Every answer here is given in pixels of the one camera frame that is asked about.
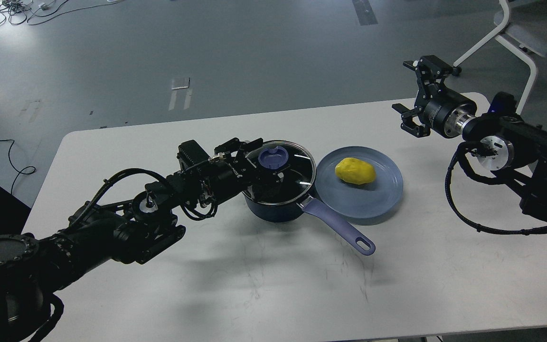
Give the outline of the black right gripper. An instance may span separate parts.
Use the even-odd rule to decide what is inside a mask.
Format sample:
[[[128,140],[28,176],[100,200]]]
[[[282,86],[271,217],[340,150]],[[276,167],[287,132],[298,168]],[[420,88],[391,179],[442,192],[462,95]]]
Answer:
[[[455,67],[437,56],[422,56],[402,65],[414,71],[417,79],[415,107],[409,110],[403,104],[392,104],[401,115],[402,130],[415,138],[430,136],[431,130],[447,139],[461,135],[462,126],[475,117],[477,104],[445,86],[446,78],[455,74]],[[421,125],[415,123],[415,117]]]

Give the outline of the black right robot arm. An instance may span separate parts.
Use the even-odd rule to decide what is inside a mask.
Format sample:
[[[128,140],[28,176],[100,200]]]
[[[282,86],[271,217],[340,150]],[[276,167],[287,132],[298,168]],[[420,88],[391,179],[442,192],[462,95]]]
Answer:
[[[499,92],[488,111],[477,115],[477,104],[445,85],[458,74],[436,56],[404,61],[416,74],[417,95],[413,108],[393,104],[401,115],[401,128],[416,138],[435,132],[445,139],[462,138],[450,160],[444,191],[454,214],[478,232],[495,235],[547,234],[547,131],[526,123],[518,114],[513,95]],[[542,227],[505,230],[486,227],[463,216],[454,203],[451,181],[454,167],[475,182],[504,185],[519,196],[526,216],[544,221]]]

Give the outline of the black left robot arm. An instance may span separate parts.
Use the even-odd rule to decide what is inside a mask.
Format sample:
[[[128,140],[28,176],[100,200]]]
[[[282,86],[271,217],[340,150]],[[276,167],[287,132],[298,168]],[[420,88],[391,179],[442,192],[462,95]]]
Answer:
[[[194,140],[179,146],[180,171],[163,177],[129,168],[105,179],[67,228],[42,239],[0,228],[0,342],[43,340],[62,316],[55,294],[108,260],[145,264],[185,235],[175,208],[193,221],[251,186],[281,183],[290,152],[281,143],[237,138],[209,156]]]

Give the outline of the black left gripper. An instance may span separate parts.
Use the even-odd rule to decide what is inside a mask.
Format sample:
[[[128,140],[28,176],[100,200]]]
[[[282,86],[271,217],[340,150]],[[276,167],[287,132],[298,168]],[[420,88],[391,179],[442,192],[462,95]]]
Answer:
[[[206,188],[213,200],[229,200],[253,185],[256,203],[282,203],[290,199],[283,173],[291,165],[272,170],[254,166],[247,154],[261,148],[263,138],[241,141],[232,138],[214,149],[215,155],[206,161]]]

